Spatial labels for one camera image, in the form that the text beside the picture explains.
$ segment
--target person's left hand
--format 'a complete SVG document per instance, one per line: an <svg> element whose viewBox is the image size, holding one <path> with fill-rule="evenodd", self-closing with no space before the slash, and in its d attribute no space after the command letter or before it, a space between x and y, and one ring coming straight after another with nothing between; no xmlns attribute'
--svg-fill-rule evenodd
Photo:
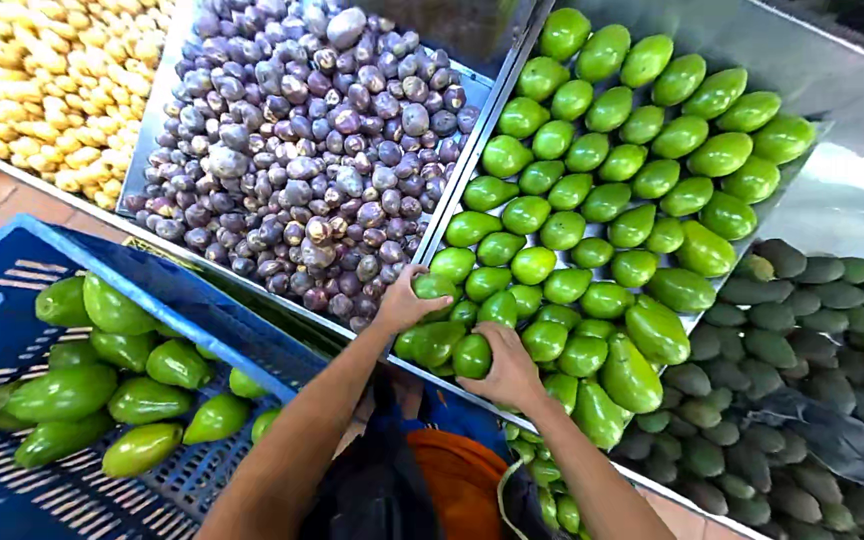
<svg viewBox="0 0 864 540"><path fill-rule="evenodd" d="M428 268L421 264L409 264L402 268L401 274L382 297L382 306L372 321L372 326L378 326L390 334L398 334L418 323L427 313L445 308L452 303L449 295L430 300L422 300L412 290L412 278L417 274L426 274Z"/></svg>

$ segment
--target produce display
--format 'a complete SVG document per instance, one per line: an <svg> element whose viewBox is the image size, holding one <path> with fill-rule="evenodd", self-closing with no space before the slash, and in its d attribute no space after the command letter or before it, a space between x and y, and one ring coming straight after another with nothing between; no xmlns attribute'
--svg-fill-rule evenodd
<svg viewBox="0 0 864 540"><path fill-rule="evenodd" d="M204 3L125 203L162 239L359 332L479 110L445 51L338 4Z"/></svg>
<svg viewBox="0 0 864 540"><path fill-rule="evenodd" d="M815 129L775 93L745 93L745 69L706 76L665 35L591 30L574 8L550 14L431 275L414 282L420 298L456 301L394 350L480 378L488 345L469 329L516 328L550 393L609 449L662 402L657 372L690 358L680 314L713 305L730 242L756 229L754 205Z"/></svg>
<svg viewBox="0 0 864 540"><path fill-rule="evenodd" d="M105 446L102 472L134 477L182 444L235 436L268 395L238 369L228 392L199 392L225 370L219 358L163 325L94 274L53 283L35 299L35 316L58 327L92 327L88 339L60 341L42 376L0 386L0 430L25 435L15 463L33 468ZM279 415L271 408L251 426L257 443Z"/></svg>
<svg viewBox="0 0 864 540"><path fill-rule="evenodd" d="M610 457L771 538L864 537L864 486L820 462L798 423L747 415L792 388L864 423L864 258L760 242L690 339L690 362L662 375L659 410Z"/></svg>
<svg viewBox="0 0 864 540"><path fill-rule="evenodd" d="M0 0L0 160L112 210L171 0Z"/></svg>

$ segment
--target orange shirt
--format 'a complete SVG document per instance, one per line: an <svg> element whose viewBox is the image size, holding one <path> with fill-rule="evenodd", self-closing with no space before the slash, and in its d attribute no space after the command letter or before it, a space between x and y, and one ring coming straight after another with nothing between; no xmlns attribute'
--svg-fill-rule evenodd
<svg viewBox="0 0 864 540"><path fill-rule="evenodd" d="M499 540L498 484L508 465L472 439L417 429L406 435L448 540Z"/></svg>

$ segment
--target forearm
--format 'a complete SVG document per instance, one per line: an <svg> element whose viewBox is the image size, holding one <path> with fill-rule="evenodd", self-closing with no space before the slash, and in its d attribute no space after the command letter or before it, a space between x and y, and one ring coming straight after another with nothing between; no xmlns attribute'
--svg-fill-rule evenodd
<svg viewBox="0 0 864 540"><path fill-rule="evenodd" d="M552 453L592 538L675 539L645 497L595 448L557 399L536 397L523 412Z"/></svg>
<svg viewBox="0 0 864 540"><path fill-rule="evenodd" d="M216 500L199 538L296 537L391 338L383 326L369 326L282 409Z"/></svg>

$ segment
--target hand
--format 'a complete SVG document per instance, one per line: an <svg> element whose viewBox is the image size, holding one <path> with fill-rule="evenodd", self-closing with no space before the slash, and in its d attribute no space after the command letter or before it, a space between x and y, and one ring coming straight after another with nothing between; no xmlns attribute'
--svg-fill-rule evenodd
<svg viewBox="0 0 864 540"><path fill-rule="evenodd" d="M457 377L459 385L469 392L522 412L528 406L545 400L546 387L539 380L539 366L522 347L522 339L514 329L485 321L472 331L488 341L492 365L482 380Z"/></svg>
<svg viewBox="0 0 864 540"><path fill-rule="evenodd" d="M382 297L373 326L378 326L390 334L398 334L412 328L427 313L432 313L447 307L452 303L451 296L440 296L430 300L422 300L412 290L412 278L417 274L426 274L428 268L421 264L409 264L402 268L395 283L386 289Z"/></svg>

